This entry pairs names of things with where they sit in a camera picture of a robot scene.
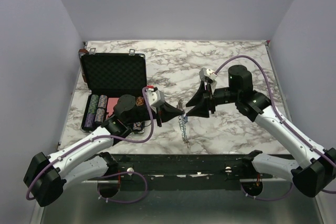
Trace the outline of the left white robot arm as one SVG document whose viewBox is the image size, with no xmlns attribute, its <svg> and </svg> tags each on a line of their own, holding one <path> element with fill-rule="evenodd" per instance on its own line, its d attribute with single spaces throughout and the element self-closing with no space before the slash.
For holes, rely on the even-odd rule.
<svg viewBox="0 0 336 224">
<path fill-rule="evenodd" d="M 136 97 L 122 95 L 113 114 L 89 135 L 62 151 L 34 155 L 23 179 L 27 186 L 26 199 L 35 200 L 44 207 L 58 199 L 70 185 L 95 177 L 112 179 L 117 171 L 115 164 L 97 156 L 98 152 L 120 141 L 131 143 L 128 135 L 133 123 L 150 121 L 161 126 L 183 115 L 182 110 L 164 100 L 159 90 L 144 88 L 142 96 L 144 103 L 138 105 Z"/>
</svg>

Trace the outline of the grey blue spiral keyring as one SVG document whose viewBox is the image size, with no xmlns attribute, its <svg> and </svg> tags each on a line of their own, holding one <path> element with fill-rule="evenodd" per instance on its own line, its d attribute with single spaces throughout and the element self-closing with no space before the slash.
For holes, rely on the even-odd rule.
<svg viewBox="0 0 336 224">
<path fill-rule="evenodd" d="M 183 110 L 184 111 L 183 115 L 186 114 L 185 110 L 184 110 L 184 106 L 183 106 L 183 99 L 179 99 L 176 108 L 178 108 L 180 110 Z M 178 124 L 179 124 L 179 128 L 181 130 L 182 141 L 184 142 L 184 144 L 186 145 L 186 147 L 189 148 L 189 140 L 188 140 L 188 137 L 187 137 L 187 129 L 186 129 L 187 122 L 185 122 L 183 120 L 183 115 L 181 115 L 181 116 L 178 117 L 178 120 L 179 120 Z"/>
</svg>

